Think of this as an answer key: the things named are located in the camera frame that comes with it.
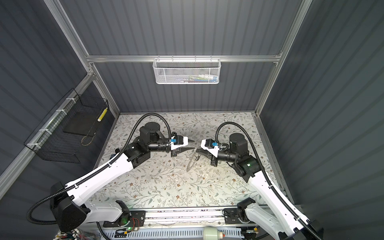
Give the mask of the metal perforated ring disc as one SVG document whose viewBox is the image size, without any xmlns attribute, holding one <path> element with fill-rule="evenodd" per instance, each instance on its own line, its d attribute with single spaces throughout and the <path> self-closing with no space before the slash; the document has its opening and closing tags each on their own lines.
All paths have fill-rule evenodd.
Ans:
<svg viewBox="0 0 384 240">
<path fill-rule="evenodd" d="M 200 155 L 197 153 L 197 151 L 194 151 L 187 165 L 187 172 L 189 172 L 194 167 L 194 165 L 199 159 L 200 159 Z"/>
</svg>

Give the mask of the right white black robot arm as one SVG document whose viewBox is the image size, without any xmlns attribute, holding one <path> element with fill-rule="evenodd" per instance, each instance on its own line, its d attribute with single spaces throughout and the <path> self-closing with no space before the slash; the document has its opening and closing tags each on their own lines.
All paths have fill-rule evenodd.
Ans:
<svg viewBox="0 0 384 240">
<path fill-rule="evenodd" d="M 212 166 L 226 162 L 251 185 L 270 208 L 268 213 L 252 198 L 237 204 L 238 219 L 253 222 L 275 240 L 322 240 L 324 228 L 303 214 L 272 182 L 247 131 L 234 122 L 224 122 L 214 139 L 203 139 L 197 152 L 211 159 Z"/>
</svg>

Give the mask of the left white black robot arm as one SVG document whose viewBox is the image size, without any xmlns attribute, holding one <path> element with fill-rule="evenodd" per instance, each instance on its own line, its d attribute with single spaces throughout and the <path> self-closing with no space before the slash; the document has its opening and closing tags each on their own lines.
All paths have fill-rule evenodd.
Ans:
<svg viewBox="0 0 384 240">
<path fill-rule="evenodd" d="M 53 185 L 49 196 L 30 207 L 26 219 L 34 225 L 57 225 L 61 232 L 93 222 L 122 221 L 128 224 L 131 213 L 123 201 L 93 204 L 90 197 L 149 160 L 152 152 L 175 157 L 190 150 L 188 145 L 192 142 L 188 137 L 172 132 L 160 114 L 145 114 L 135 123 L 126 143 L 113 158 L 74 181 Z"/>
</svg>

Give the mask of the blue black tool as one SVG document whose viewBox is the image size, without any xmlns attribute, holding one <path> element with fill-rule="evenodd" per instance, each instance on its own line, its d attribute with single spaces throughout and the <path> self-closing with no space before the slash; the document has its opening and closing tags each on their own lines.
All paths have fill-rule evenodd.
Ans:
<svg viewBox="0 0 384 240">
<path fill-rule="evenodd" d="M 110 156 L 110 160 L 118 159 L 120 156 L 121 149 L 115 149 L 115 153 Z"/>
</svg>

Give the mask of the white cylinder canister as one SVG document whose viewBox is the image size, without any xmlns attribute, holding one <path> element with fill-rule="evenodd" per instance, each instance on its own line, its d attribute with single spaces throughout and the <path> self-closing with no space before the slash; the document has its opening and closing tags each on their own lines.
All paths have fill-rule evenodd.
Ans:
<svg viewBox="0 0 384 240">
<path fill-rule="evenodd" d="M 217 228 L 205 227 L 203 230 L 203 240 L 222 240 L 225 234 Z"/>
</svg>

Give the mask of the yellow marker in basket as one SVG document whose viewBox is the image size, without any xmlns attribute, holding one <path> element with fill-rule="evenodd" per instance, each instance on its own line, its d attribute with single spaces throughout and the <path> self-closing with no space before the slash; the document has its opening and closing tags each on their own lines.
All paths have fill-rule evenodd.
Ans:
<svg viewBox="0 0 384 240">
<path fill-rule="evenodd" d="M 106 113 L 108 112 L 108 107 L 106 107 L 102 112 L 101 114 L 99 115 L 97 121 L 98 122 L 101 122 L 103 120 L 103 118 L 105 117 Z"/>
</svg>

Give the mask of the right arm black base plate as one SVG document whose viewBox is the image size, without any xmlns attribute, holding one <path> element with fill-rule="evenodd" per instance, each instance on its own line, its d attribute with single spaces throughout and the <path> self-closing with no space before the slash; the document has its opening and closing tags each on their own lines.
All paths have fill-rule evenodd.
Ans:
<svg viewBox="0 0 384 240">
<path fill-rule="evenodd" d="M 224 208 L 222 210 L 222 215 L 224 216 L 225 223 L 227 225 L 234 225 L 234 224 L 255 224 L 254 222 L 250 220 L 242 220 L 239 217 L 239 213 L 237 208 Z"/>
</svg>

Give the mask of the white mesh wall basket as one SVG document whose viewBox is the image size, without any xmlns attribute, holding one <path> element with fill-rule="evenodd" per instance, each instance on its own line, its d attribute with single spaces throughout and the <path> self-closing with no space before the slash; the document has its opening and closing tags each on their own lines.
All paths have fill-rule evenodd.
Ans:
<svg viewBox="0 0 384 240">
<path fill-rule="evenodd" d="M 216 85 L 220 82 L 221 67 L 221 60 L 213 58 L 157 58 L 153 61 L 159 85 Z"/>
</svg>

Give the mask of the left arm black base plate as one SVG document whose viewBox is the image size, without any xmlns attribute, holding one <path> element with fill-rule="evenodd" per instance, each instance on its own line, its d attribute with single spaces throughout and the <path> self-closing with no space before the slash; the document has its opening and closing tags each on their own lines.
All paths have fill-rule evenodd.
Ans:
<svg viewBox="0 0 384 240">
<path fill-rule="evenodd" d="M 104 228 L 139 228 L 144 226 L 146 211 L 130 211 L 123 213 L 115 222 L 103 222 Z"/>
</svg>

